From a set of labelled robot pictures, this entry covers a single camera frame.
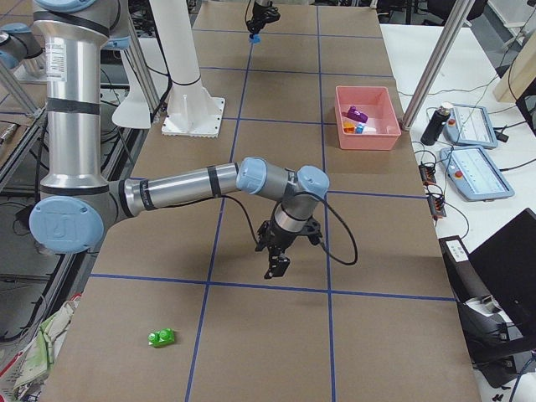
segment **blue object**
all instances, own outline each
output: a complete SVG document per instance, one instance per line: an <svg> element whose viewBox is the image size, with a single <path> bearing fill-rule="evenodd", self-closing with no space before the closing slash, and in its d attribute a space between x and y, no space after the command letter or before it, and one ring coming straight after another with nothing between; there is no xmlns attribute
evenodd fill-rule
<svg viewBox="0 0 536 402"><path fill-rule="evenodd" d="M448 147L441 149L439 154L449 178L467 201L514 195L512 186L483 147Z"/></svg>
<svg viewBox="0 0 536 402"><path fill-rule="evenodd" d="M329 188L329 178L327 174L314 166L304 166L298 170L298 182L300 187L308 193L316 194L323 198Z"/></svg>
<svg viewBox="0 0 536 402"><path fill-rule="evenodd" d="M29 34L32 32L28 25L24 23L7 23L3 27L0 27L0 31L7 32L8 34Z"/></svg>
<svg viewBox="0 0 536 402"><path fill-rule="evenodd" d="M97 0L35 0L35 2L49 11L57 13L76 13L91 6Z"/></svg>
<svg viewBox="0 0 536 402"><path fill-rule="evenodd" d="M461 104L453 104L453 106L451 118L443 127L443 134L447 140L455 145L482 145L487 149L498 147L499 143L493 130L492 121L484 106ZM472 119L482 120L485 130L477 130L473 133Z"/></svg>
<svg viewBox="0 0 536 402"><path fill-rule="evenodd" d="M2 62L3 65L8 67L10 70L18 66L18 60L2 50L0 50L0 62Z"/></svg>
<svg viewBox="0 0 536 402"><path fill-rule="evenodd" d="M365 129L365 125L363 123L358 123L356 126L355 126L355 133L356 134L361 134L363 133L363 130Z"/></svg>
<svg viewBox="0 0 536 402"><path fill-rule="evenodd" d="M260 36L256 33L255 35L250 35L250 43L251 44L258 44L260 42Z"/></svg>
<svg viewBox="0 0 536 402"><path fill-rule="evenodd" d="M81 199L53 196L38 202L30 214L33 237L57 253L80 253L101 241L100 215Z"/></svg>
<svg viewBox="0 0 536 402"><path fill-rule="evenodd" d="M257 194L264 187L267 174L268 168L264 159L247 157L240 165L236 187L249 194Z"/></svg>
<svg viewBox="0 0 536 402"><path fill-rule="evenodd" d="M125 36L123 38L113 38L108 40L108 43L104 45L104 50L125 50L131 44L131 37Z"/></svg>

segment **purple toy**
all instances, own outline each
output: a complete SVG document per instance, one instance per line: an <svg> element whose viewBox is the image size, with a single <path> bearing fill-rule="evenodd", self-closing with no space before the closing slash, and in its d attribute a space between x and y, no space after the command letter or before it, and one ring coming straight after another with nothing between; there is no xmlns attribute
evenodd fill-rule
<svg viewBox="0 0 536 402"><path fill-rule="evenodd" d="M365 115L363 112L358 111L355 106L350 106L350 109L348 109L348 113L346 114L346 117L348 119L352 119L355 121L359 121L360 123L366 123L368 120L368 116Z"/></svg>

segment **black tape band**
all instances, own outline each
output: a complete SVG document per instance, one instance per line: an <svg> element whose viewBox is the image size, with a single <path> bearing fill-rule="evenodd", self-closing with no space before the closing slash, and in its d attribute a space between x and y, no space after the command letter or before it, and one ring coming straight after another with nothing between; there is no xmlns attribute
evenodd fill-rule
<svg viewBox="0 0 536 402"><path fill-rule="evenodd" d="M88 28L92 31L96 31L99 34L103 34L106 37L110 36L110 30L104 25L94 23L89 19L75 17L70 14L55 13L54 11L37 11L33 13L34 21L58 21L60 23L68 23L70 25L76 25L78 27Z"/></svg>
<svg viewBox="0 0 536 402"><path fill-rule="evenodd" d="M134 215L131 213L131 210L128 208L128 202L126 201L125 195L125 180L119 182L119 204L121 204L121 209L123 213L129 218L134 218Z"/></svg>
<svg viewBox="0 0 536 402"><path fill-rule="evenodd" d="M96 195L107 193L110 191L110 186L100 186L100 187L90 187L90 188L58 188L58 187L49 187L41 186L41 191L47 194L53 195L65 195L65 196L75 196L75 195Z"/></svg>
<svg viewBox="0 0 536 402"><path fill-rule="evenodd" d="M157 207L154 206L149 193L149 180L145 179L140 182L140 195L142 196L143 206L146 211L154 211Z"/></svg>
<svg viewBox="0 0 536 402"><path fill-rule="evenodd" d="M221 188L219 187L218 172L216 172L216 167L208 166L207 173L209 174L210 188L212 189L212 196L214 198L221 197Z"/></svg>
<svg viewBox="0 0 536 402"><path fill-rule="evenodd" d="M47 111L60 113L84 113L86 115L99 115L101 107L96 103L78 102L77 100L48 98Z"/></svg>

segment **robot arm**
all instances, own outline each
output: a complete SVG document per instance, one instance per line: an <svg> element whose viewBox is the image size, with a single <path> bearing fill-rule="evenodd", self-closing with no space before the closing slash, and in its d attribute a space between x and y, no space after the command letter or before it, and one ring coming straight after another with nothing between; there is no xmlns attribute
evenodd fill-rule
<svg viewBox="0 0 536 402"><path fill-rule="evenodd" d="M268 23L279 21L280 16L271 0L255 0L251 19L245 22L248 31L250 31L250 39L255 41L257 38L256 35L258 35L260 30Z"/></svg>
<svg viewBox="0 0 536 402"><path fill-rule="evenodd" d="M260 227L257 250L267 248L266 279L283 276L285 250L300 235L318 244L312 218L326 194L324 172L305 166L297 172L260 158L207 167L169 178L108 183L100 171L100 51L124 44L128 14L123 0L34 0L35 24L47 50L49 174L42 200L30 215L35 239L59 253L98 245L115 223L142 211L165 208L238 190L276 201Z"/></svg>
<svg viewBox="0 0 536 402"><path fill-rule="evenodd" d="M30 28L23 23L9 23L0 27L0 63L14 69L20 62L26 71L39 77L44 72L43 50Z"/></svg>

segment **metal pole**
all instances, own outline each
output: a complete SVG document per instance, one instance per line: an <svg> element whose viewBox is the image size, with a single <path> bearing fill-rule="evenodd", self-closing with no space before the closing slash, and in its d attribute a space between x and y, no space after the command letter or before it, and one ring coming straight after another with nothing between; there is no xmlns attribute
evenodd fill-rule
<svg viewBox="0 0 536 402"><path fill-rule="evenodd" d="M400 125L403 130L410 129L415 121L417 113L423 103L425 103L425 98L474 3L475 0L456 0L451 15L447 19L445 27L441 32L441 36L437 40L434 51L428 60L425 72L422 77L420 77L415 93L402 117Z"/></svg>
<svg viewBox="0 0 536 402"><path fill-rule="evenodd" d="M140 46L140 41L137 38L136 29L134 28L134 23L130 16L128 17L128 33L131 35L131 45L125 51L126 57L128 57L128 61L131 62L132 70L140 82L140 87L142 88L143 95L149 105L149 110L153 112L157 109L160 99L158 98L154 82L152 82L151 73L149 73L149 69L147 68L147 62L143 55L142 47Z"/></svg>
<svg viewBox="0 0 536 402"><path fill-rule="evenodd" d="M39 108L35 105L34 100L28 95L24 88L19 84L17 78L13 73L0 63L0 83L2 83L6 90L11 94L13 98L20 104L27 115L37 117L39 115Z"/></svg>

